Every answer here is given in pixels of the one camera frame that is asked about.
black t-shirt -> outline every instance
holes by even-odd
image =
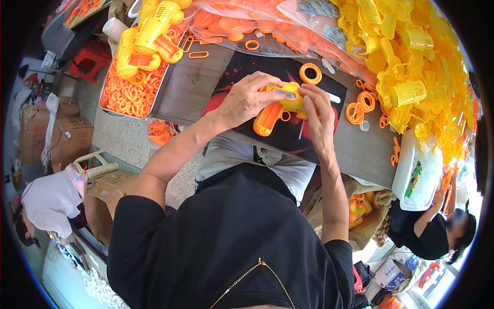
[[[244,163],[201,182],[165,217],[154,201],[123,197],[108,254],[108,281],[132,309],[209,308],[261,258],[297,308],[351,308],[352,249],[322,244],[270,169]],[[276,277],[258,266],[215,309],[291,308]]]
[[[406,216],[403,221],[403,227],[398,232],[393,233],[390,231],[390,237],[397,247],[404,245],[418,257],[430,261],[440,259],[449,252],[448,235],[445,226],[446,220],[444,220],[442,215],[437,214],[427,224],[421,236],[417,237],[413,230],[413,225],[425,211],[411,212],[401,210],[399,205],[394,207],[398,208],[391,210],[392,215],[395,215],[396,212],[394,211],[398,210],[399,213]]]

metal tray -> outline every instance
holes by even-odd
[[[184,31],[184,33],[182,34],[182,37],[180,38],[180,41],[178,44],[179,46],[182,45],[184,36],[187,32],[188,32],[188,29],[186,29]],[[156,114],[156,112],[158,111],[158,108],[160,107],[161,98],[163,97],[163,92],[160,91],[160,89],[161,89],[161,86],[164,84],[164,82],[166,83],[166,81],[168,80],[169,76],[167,76],[167,72],[168,72],[170,66],[172,66],[172,65],[173,64],[168,64],[166,66],[165,72],[163,73],[163,77],[161,77],[161,81],[160,81],[160,84],[158,85],[158,90],[156,91],[156,96],[153,100],[153,104],[151,105],[149,113],[146,116],[144,116],[143,118],[138,118],[138,117],[131,116],[131,115],[117,113],[116,111],[113,111],[113,110],[106,108],[106,106],[108,106],[108,102],[106,102],[105,96],[103,95],[103,91],[108,84],[108,82],[107,82],[108,73],[110,72],[110,67],[112,66],[112,64],[110,63],[110,66],[108,67],[108,70],[107,70],[106,75],[105,75],[105,83],[103,84],[103,87],[101,87],[101,91],[99,93],[99,107],[101,107],[101,109],[104,110],[106,113],[108,113],[110,115],[115,115],[115,116],[127,116],[127,117],[131,117],[134,119],[145,119],[147,117],[152,117],[154,114]]]

tray of orange parts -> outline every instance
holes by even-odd
[[[175,28],[177,35],[172,41],[177,44],[182,41],[185,31]],[[99,95],[99,106],[108,113],[117,113],[136,119],[144,119],[154,115],[159,107],[163,93],[160,88],[165,80],[168,63],[161,61],[158,69],[147,72],[146,80],[141,85],[133,85],[128,80],[116,76],[117,60],[113,57],[110,68],[106,73],[105,83]],[[142,73],[137,73],[132,80],[138,82],[142,79]]]

cardboard box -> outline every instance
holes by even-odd
[[[93,132],[93,125],[85,117],[69,117],[55,121],[50,152],[54,173],[90,152]]]
[[[134,186],[137,174],[115,171],[101,178],[86,190],[84,210],[87,225],[94,237],[109,245],[113,217],[119,200]]]
[[[24,109],[21,119],[19,150],[22,164],[40,164],[50,112],[46,106],[31,105]]]
[[[77,98],[72,96],[61,96],[58,98],[58,110],[56,119],[65,117],[79,117],[81,110]]]

gold necklace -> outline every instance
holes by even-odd
[[[225,296],[228,292],[230,292],[230,290],[237,284],[239,283],[240,280],[242,280],[245,276],[247,276],[247,274],[251,271],[254,270],[254,268],[258,267],[259,265],[264,265],[266,266],[267,268],[269,268],[269,270],[273,273],[273,275],[276,277],[276,279],[278,280],[278,282],[280,283],[281,287],[283,288],[283,291],[285,291],[286,295],[288,296],[288,300],[290,301],[291,303],[291,306],[293,307],[293,309],[296,309],[295,308],[295,305],[293,304],[293,302],[291,301],[291,298],[290,298],[290,295],[288,295],[288,292],[287,290],[285,289],[285,286],[281,283],[281,280],[280,278],[278,278],[278,275],[276,275],[276,273],[271,269],[271,267],[269,267],[269,265],[266,264],[265,261],[261,261],[261,258],[259,258],[259,261],[257,262],[256,265],[254,265],[251,269],[247,270],[243,275],[240,276],[240,278],[238,278],[232,285],[230,285],[230,287],[228,289],[226,289],[226,291],[223,293],[223,295],[221,295],[218,300],[216,302],[214,302],[214,304],[209,307],[209,309],[212,309],[222,298],[223,296]]]

